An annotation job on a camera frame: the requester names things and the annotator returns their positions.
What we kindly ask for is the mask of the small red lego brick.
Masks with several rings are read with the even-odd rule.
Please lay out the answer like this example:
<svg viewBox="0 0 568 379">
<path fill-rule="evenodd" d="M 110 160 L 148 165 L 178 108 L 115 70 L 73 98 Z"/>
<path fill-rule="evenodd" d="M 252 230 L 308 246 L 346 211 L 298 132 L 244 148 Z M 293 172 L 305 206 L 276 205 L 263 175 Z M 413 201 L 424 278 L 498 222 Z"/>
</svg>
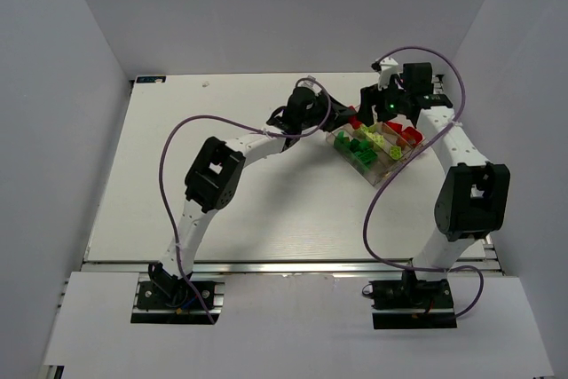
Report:
<svg viewBox="0 0 568 379">
<path fill-rule="evenodd" d="M 361 126 L 361 122 L 356 117 L 351 117 L 349 123 L 353 129 L 358 129 Z"/>
</svg>

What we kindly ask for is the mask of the green sloped lego brick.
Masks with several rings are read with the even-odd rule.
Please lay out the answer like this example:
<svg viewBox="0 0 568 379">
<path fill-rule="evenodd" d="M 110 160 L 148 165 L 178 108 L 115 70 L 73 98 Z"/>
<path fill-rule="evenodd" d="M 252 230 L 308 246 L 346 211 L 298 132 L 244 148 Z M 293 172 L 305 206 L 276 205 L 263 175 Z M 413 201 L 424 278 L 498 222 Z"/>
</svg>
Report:
<svg viewBox="0 0 568 379">
<path fill-rule="evenodd" d="M 335 146 L 348 146 L 349 144 L 350 139 L 344 134 L 343 131 L 340 131 L 335 135 Z"/>
</svg>

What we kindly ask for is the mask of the red flower lego block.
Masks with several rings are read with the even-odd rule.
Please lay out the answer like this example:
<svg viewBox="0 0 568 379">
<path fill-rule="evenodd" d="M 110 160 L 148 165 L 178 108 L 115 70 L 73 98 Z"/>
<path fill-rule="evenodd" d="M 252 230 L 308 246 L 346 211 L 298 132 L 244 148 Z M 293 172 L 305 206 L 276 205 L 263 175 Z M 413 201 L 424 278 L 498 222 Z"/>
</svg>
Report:
<svg viewBox="0 0 568 379">
<path fill-rule="evenodd" d="M 398 144 L 403 147 L 415 148 L 422 143 L 423 135 L 417 129 L 413 127 L 404 128 L 400 135 Z"/>
</svg>

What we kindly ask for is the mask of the lime small lego brick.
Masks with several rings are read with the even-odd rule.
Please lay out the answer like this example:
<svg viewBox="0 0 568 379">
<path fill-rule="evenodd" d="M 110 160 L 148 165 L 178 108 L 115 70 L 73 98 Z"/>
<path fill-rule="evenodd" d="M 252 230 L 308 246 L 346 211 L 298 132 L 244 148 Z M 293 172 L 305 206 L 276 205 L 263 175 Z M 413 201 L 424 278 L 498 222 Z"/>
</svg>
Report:
<svg viewBox="0 0 568 379">
<path fill-rule="evenodd" d="M 380 148 L 383 148 L 385 146 L 385 139 L 383 137 L 383 135 L 380 134 L 373 134 L 373 141 L 374 143 L 379 146 Z"/>
</svg>

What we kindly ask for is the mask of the green long lego brick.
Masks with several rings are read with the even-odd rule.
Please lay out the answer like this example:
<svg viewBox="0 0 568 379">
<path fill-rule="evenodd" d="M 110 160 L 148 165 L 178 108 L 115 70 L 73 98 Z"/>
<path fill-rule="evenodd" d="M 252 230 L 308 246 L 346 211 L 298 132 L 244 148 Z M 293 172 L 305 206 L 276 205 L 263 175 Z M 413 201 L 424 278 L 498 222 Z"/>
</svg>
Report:
<svg viewBox="0 0 568 379">
<path fill-rule="evenodd" d="M 377 153 L 367 140 L 354 138 L 350 141 L 347 148 L 348 160 L 361 173 L 369 171 L 378 159 Z"/>
</svg>

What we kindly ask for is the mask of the lime 2x2 lego brick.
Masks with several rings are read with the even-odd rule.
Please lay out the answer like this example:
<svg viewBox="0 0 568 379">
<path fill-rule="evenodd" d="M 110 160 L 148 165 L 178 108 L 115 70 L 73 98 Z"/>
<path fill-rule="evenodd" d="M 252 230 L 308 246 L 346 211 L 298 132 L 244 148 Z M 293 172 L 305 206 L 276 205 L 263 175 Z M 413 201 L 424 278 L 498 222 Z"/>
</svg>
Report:
<svg viewBox="0 0 568 379">
<path fill-rule="evenodd" d="M 398 161 L 403 156 L 403 150 L 400 146 L 391 146 L 388 150 L 388 154 L 393 161 Z"/>
</svg>

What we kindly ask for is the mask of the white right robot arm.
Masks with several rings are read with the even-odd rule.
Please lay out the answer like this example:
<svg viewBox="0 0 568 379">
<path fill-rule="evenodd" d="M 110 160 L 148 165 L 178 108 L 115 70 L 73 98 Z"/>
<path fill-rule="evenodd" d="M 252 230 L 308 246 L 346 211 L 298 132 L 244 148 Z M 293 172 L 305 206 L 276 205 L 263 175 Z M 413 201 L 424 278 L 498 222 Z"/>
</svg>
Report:
<svg viewBox="0 0 568 379">
<path fill-rule="evenodd" d="M 510 171 L 474 147 L 458 123 L 461 110 L 439 91 L 429 62 L 400 65 L 387 58 L 372 68 L 378 82 L 361 89 L 358 121 L 369 126 L 404 116 L 446 174 L 434 206 L 433 234 L 403 272 L 409 280 L 439 282 L 468 247 L 502 227 Z"/>
</svg>

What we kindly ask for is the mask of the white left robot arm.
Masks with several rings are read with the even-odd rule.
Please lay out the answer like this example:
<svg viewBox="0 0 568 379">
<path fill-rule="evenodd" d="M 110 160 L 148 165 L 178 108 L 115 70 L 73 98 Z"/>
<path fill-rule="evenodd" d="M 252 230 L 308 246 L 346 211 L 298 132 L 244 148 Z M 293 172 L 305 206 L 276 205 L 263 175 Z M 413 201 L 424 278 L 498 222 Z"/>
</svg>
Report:
<svg viewBox="0 0 568 379">
<path fill-rule="evenodd" d="M 158 172 L 162 201 L 173 226 L 173 239 L 161 261 L 149 265 L 151 282 L 167 294 L 189 282 L 197 249 L 209 223 L 233 199 L 246 167 L 287 151 L 297 140 L 318 130 L 336 130 L 356 113 L 355 109 L 331 97 L 325 88 L 316 92 L 298 83 L 288 103 L 274 110 L 263 129 L 212 114 L 190 116 L 177 124 L 162 149 Z M 227 141 L 216 137 L 205 140 L 185 175 L 184 210 L 180 219 L 175 220 L 163 182 L 166 155 L 176 133 L 184 125 L 198 120 L 223 122 L 248 133 Z"/>
</svg>

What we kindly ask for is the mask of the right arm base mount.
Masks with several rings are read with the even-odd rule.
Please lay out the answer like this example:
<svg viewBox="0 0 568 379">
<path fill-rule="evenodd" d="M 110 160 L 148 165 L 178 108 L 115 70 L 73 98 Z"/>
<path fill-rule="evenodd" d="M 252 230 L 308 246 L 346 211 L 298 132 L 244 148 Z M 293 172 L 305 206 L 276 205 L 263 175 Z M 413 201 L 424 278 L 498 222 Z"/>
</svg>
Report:
<svg viewBox="0 0 568 379">
<path fill-rule="evenodd" d="M 397 280 L 373 280 L 361 290 L 372 301 L 375 330 L 457 328 L 454 300 L 447 279 L 418 280 L 403 271 Z"/>
</svg>

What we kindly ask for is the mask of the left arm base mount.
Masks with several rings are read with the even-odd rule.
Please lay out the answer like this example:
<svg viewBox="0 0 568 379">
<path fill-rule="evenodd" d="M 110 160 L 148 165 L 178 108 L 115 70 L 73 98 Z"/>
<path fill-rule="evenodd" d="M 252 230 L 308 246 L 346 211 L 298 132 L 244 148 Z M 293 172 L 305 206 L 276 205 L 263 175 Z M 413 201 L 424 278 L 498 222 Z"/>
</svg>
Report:
<svg viewBox="0 0 568 379">
<path fill-rule="evenodd" d="M 213 325 L 223 304 L 223 284 L 193 281 L 192 287 L 160 265 L 149 265 L 148 278 L 138 283 L 131 324 Z"/>
</svg>

